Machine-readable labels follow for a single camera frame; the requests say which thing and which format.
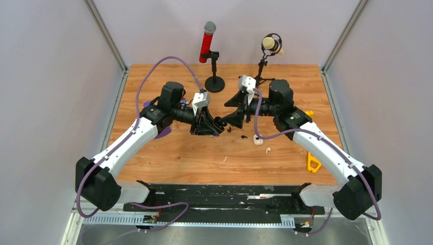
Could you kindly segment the black earbud charging case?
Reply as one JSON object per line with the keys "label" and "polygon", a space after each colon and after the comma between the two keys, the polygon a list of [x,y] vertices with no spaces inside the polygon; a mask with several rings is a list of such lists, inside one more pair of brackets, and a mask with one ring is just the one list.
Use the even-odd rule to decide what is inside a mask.
{"label": "black earbud charging case", "polygon": [[214,118],[213,124],[216,127],[224,127],[224,123],[221,121],[221,117],[219,117],[219,116],[217,116],[217,117]]}

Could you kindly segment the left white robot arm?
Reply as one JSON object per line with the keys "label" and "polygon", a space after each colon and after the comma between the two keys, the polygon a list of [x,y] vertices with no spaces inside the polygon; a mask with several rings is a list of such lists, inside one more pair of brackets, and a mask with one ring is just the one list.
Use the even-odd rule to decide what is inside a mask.
{"label": "left white robot arm", "polygon": [[84,198],[96,209],[107,211],[115,204],[137,203],[144,211],[156,206],[156,197],[144,182],[120,183],[116,177],[126,163],[148,142],[157,138],[174,121],[190,125],[190,133],[219,136],[227,126],[220,117],[212,117],[205,90],[194,95],[191,106],[183,104],[184,86],[167,82],[159,97],[144,107],[131,127],[113,144],[88,159],[76,163],[76,203]]}

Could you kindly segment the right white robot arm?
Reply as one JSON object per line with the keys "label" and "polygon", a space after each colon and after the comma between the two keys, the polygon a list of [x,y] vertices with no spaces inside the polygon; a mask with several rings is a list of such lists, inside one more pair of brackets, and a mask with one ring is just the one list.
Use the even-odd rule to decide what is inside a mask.
{"label": "right white robot arm", "polygon": [[304,184],[292,198],[292,208],[304,213],[313,206],[335,208],[349,220],[364,215],[381,220],[378,202],[382,172],[374,164],[365,166],[335,144],[313,119],[294,105],[287,80],[272,80],[264,98],[256,80],[243,75],[238,93],[225,103],[237,110],[223,121],[237,128],[253,120],[255,138],[269,140],[286,136],[310,152],[336,179],[337,185]]}

